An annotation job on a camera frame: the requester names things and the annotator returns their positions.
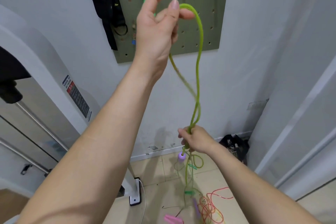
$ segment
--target black ring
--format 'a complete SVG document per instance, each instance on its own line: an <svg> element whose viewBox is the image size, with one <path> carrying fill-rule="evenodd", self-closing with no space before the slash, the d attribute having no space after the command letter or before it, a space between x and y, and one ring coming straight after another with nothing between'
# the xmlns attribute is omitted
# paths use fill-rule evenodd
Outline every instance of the black ring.
<svg viewBox="0 0 336 224"><path fill-rule="evenodd" d="M127 25L126 25L126 24L125 24L125 25L121 25L120 27L122 27L122 26L125 26L125 27L126 27L126 32L125 32L124 34L119 34L119 33L116 31L116 29L113 28L113 31L114 31L117 35L119 35L119 36L124 36L124 35L126 35L126 34L128 33L128 27L127 27Z"/></svg>

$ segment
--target person's left hand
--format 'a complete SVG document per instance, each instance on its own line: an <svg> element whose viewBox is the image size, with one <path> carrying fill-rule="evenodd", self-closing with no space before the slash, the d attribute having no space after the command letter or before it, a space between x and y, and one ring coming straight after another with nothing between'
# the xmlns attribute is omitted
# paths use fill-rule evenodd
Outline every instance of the person's left hand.
<svg viewBox="0 0 336 224"><path fill-rule="evenodd" d="M161 0L145 0L137 17L136 52L133 61L149 72L154 80L158 80L163 74L171 45L177 41L178 19L192 19L195 16L187 9L180 9L177 0L172 0L168 8L155 17L159 1Z"/></svg>

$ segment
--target fingernail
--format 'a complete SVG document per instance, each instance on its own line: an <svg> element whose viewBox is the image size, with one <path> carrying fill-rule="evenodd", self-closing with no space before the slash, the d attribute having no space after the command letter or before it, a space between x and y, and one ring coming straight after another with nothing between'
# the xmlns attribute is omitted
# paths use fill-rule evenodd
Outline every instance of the fingernail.
<svg viewBox="0 0 336 224"><path fill-rule="evenodd" d="M177 0L172 0L169 4L170 8L177 10L180 9L180 4Z"/></svg>

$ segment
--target forearm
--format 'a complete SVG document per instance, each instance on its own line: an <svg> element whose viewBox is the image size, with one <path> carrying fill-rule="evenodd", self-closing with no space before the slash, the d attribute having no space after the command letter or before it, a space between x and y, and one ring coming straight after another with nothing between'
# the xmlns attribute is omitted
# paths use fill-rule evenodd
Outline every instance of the forearm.
<svg viewBox="0 0 336 224"><path fill-rule="evenodd" d="M217 164L250 224L320 223L291 198L262 180L216 143L207 152Z"/></svg>
<svg viewBox="0 0 336 224"><path fill-rule="evenodd" d="M19 223L102 223L121 186L153 81L132 65L31 198Z"/></svg>

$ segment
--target hand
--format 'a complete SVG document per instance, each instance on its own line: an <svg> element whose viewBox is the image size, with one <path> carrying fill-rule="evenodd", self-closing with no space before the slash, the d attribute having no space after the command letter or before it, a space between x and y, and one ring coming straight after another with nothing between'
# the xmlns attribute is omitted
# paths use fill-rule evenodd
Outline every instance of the hand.
<svg viewBox="0 0 336 224"><path fill-rule="evenodd" d="M188 127L178 129L178 137L183 138L182 144L185 145L186 141L190 145L190 151L196 150L201 153L208 154L210 148L217 144L217 142L200 126L195 126L191 129L191 135L187 132Z"/></svg>
<svg viewBox="0 0 336 224"><path fill-rule="evenodd" d="M177 41L179 18L192 19L194 14L180 9L179 2L172 0L167 9L159 12L156 7L161 0L146 0L137 17L136 52L134 62L143 71L158 80L166 68L171 45Z"/></svg>

